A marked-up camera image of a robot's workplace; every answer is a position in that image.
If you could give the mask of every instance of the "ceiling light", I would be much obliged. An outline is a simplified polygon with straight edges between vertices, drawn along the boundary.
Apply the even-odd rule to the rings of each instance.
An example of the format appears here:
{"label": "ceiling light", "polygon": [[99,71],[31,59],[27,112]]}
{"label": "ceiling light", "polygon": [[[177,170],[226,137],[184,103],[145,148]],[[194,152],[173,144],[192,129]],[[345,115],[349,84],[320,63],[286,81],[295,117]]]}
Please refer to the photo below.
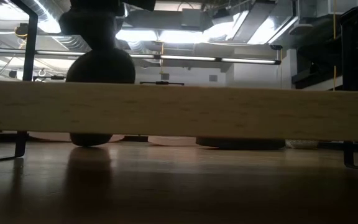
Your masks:
{"label": "ceiling light", "polygon": [[275,40],[277,40],[277,38],[279,38],[281,35],[283,35],[284,32],[287,31],[296,21],[298,21],[298,16],[295,16],[282,30],[280,30],[280,32],[278,32],[276,35],[274,35],[274,36],[268,41],[268,43],[271,44],[271,43],[273,43]]}
{"label": "ceiling light", "polygon": [[131,54],[132,58],[153,59],[154,55]]}
{"label": "ceiling light", "polygon": [[215,15],[212,16],[213,24],[220,24],[223,22],[232,22],[233,18],[230,16],[230,12],[226,8],[218,9]]}
{"label": "ceiling light", "polygon": [[64,52],[64,51],[52,51],[52,50],[37,50],[35,53],[38,55],[58,55],[58,56],[72,56],[72,57],[79,57],[85,54],[83,52]]}
{"label": "ceiling light", "polygon": [[2,21],[28,21],[29,15],[16,6],[0,4],[0,20]]}
{"label": "ceiling light", "polygon": [[256,30],[254,35],[248,41],[248,44],[265,44],[274,35],[275,24],[273,19],[267,18]]}
{"label": "ceiling light", "polygon": [[234,22],[223,22],[221,24],[216,24],[212,26],[208,30],[204,31],[203,38],[204,41],[208,41],[209,39],[222,37],[230,33],[233,29]]}
{"label": "ceiling light", "polygon": [[160,40],[173,44],[197,44],[202,41],[202,32],[183,30],[165,30],[161,33]]}
{"label": "ceiling light", "polygon": [[157,40],[157,35],[153,30],[120,30],[116,37],[127,42]]}
{"label": "ceiling light", "polygon": [[206,62],[215,61],[214,57],[192,57],[192,56],[177,56],[177,55],[161,55],[161,59],[199,60],[199,61],[206,61]]}
{"label": "ceiling light", "polygon": [[267,65],[274,65],[277,63],[277,61],[275,60],[260,60],[260,59],[246,59],[246,58],[222,58],[222,62],[258,63],[258,64],[267,64]]}
{"label": "ceiling light", "polygon": [[248,16],[248,11],[237,13],[236,15],[233,16],[233,19],[235,21],[234,26],[233,26],[232,30],[227,34],[226,40],[233,39],[233,37],[239,31],[241,25],[244,23],[247,16]]}

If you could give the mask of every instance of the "pipe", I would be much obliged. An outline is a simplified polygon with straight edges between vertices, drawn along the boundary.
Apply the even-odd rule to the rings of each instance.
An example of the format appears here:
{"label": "pipe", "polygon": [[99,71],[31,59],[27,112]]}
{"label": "pipe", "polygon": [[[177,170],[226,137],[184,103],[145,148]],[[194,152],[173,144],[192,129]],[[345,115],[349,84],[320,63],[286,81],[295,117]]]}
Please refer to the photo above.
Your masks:
{"label": "pipe", "polygon": [[[146,54],[152,55],[154,54],[151,50],[147,49],[142,41],[128,41],[129,48],[131,48],[132,53],[134,54]],[[160,60],[157,59],[144,59],[145,61],[151,63],[160,63]]]}
{"label": "pipe", "polygon": [[[44,32],[50,32],[49,29],[60,32],[60,26],[57,21],[63,14],[63,10],[54,1],[22,0],[22,2],[38,14],[39,27],[44,30]],[[70,51],[87,52],[90,50],[88,44],[78,35],[52,38]]]}

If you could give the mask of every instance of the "metal frame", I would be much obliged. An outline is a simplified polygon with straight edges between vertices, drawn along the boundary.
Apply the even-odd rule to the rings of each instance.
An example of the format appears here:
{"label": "metal frame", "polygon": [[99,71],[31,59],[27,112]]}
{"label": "metal frame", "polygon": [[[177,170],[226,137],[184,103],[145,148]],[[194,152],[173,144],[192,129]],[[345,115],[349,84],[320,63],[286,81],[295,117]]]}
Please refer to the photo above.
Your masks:
{"label": "metal frame", "polygon": [[[354,40],[352,22],[347,21],[342,24],[342,78],[343,78],[343,90],[355,91],[358,90],[358,76],[352,71],[353,68],[353,52]],[[356,145],[352,141],[346,141],[342,145],[344,164],[351,169],[358,169],[358,166],[354,164],[354,151]]]}
{"label": "metal frame", "polygon": [[[25,58],[23,68],[23,81],[32,81],[32,71],[34,67],[35,57],[35,41],[37,40],[37,29],[38,29],[38,15],[31,8],[25,5],[21,0],[11,0],[13,4],[22,9],[30,17],[29,19],[29,30],[27,35],[27,43],[25,46]],[[16,135],[15,154],[9,157],[2,157],[0,161],[6,161],[9,159],[15,159],[22,157],[25,154],[25,144],[27,142],[28,134],[27,131],[18,131]]]}
{"label": "metal frame", "polygon": [[[23,55],[24,50],[20,49],[0,49],[0,56],[6,55]],[[36,50],[35,56],[37,58],[68,58],[80,57],[85,52],[65,52],[55,50]],[[136,59],[156,59],[156,60],[189,60],[199,62],[220,62],[220,63],[249,63],[249,64],[262,64],[262,65],[281,65],[281,60],[264,59],[264,58],[223,58],[223,57],[202,57],[202,56],[187,56],[187,55],[152,55],[152,54],[130,54],[132,58]]]}

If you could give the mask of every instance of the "ceiling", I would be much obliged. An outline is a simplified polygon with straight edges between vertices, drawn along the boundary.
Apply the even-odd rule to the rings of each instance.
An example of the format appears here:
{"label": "ceiling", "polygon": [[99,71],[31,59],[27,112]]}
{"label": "ceiling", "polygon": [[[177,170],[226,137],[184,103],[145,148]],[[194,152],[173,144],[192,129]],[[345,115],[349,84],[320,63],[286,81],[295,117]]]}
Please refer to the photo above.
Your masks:
{"label": "ceiling", "polygon": [[[24,0],[24,2],[31,2],[34,0]],[[44,4],[46,10],[50,12],[50,17],[55,19],[59,17],[59,14],[70,9],[70,0],[37,0]],[[146,12],[148,17],[151,18],[149,23],[147,23],[146,17],[140,16],[138,21],[131,17],[132,27],[137,26],[136,28],[148,29],[148,26],[153,27],[153,29],[158,30],[158,22],[165,22],[166,24],[172,24],[174,22],[180,21],[169,21],[171,19],[181,19],[181,11],[183,9],[195,9],[203,8],[204,11],[202,14],[205,14],[208,22],[212,22],[211,16],[218,10],[223,9],[227,6],[231,8],[229,11],[231,14],[238,12],[248,11],[247,16],[243,23],[240,23],[238,31],[231,40],[213,40],[210,42],[201,42],[196,44],[170,44],[165,43],[164,53],[170,55],[194,55],[194,56],[209,56],[209,57],[247,57],[247,58],[263,58],[263,59],[276,59],[276,51],[272,50],[266,41],[261,40],[266,38],[265,30],[261,27],[270,26],[269,32],[277,32],[282,28],[286,22],[293,18],[293,4],[292,0],[279,0],[279,1],[247,1],[247,0],[191,0],[188,1],[189,4],[181,1],[169,1],[169,0],[159,0],[157,1],[156,9],[164,10],[164,14],[167,17],[161,16],[161,11],[157,12]],[[313,25],[313,28],[305,34],[301,35],[290,35],[289,30],[296,24],[292,24],[273,44],[283,45],[285,48],[297,47],[299,45],[305,45],[313,43],[316,41],[321,41],[327,38],[327,36],[332,35],[332,16],[329,13],[323,14],[322,16],[316,16],[316,13],[313,16],[309,16],[309,12],[316,11],[313,9],[315,5],[319,2],[318,0],[304,0],[300,1],[302,4],[301,12],[305,16],[301,17],[301,22],[307,22]],[[139,9],[132,8],[131,10],[134,13],[143,13]],[[295,10],[296,15],[299,16],[299,10]],[[12,11],[1,12],[0,11],[0,32],[5,32],[5,34],[0,34],[0,48],[18,48],[20,40],[13,34],[13,29],[18,26],[20,22],[27,22],[28,17],[25,14],[13,13]],[[46,34],[43,29],[39,29],[39,35],[37,36],[37,50],[76,50],[69,49],[67,45],[62,44],[60,37]],[[73,40],[81,40],[80,37],[69,37]],[[252,39],[261,41],[262,45],[249,45],[247,44]],[[159,43],[145,41],[144,46],[147,50],[152,52],[161,52],[162,46]],[[117,45],[127,51],[132,49],[126,41],[118,40]],[[159,63],[151,63],[145,60],[134,60],[135,64],[141,67],[158,67]],[[58,61],[48,62],[46,59],[38,58],[38,66],[42,67],[43,65],[50,69],[56,69],[60,71],[65,66],[69,66],[71,61],[63,62],[60,65]],[[164,61],[164,66],[167,67],[200,67],[200,68],[220,68],[222,71],[226,71],[229,64],[225,63],[213,63],[213,62],[189,62],[189,61],[180,61],[180,60],[166,60]]]}

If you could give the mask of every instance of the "wooden plank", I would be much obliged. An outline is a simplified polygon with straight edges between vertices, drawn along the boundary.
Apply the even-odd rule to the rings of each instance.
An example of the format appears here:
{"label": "wooden plank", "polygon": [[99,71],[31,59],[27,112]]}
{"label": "wooden plank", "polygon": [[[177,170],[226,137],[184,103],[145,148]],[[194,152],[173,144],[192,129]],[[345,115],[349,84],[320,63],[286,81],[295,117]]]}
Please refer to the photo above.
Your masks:
{"label": "wooden plank", "polygon": [[0,82],[0,129],[358,141],[358,92]]}

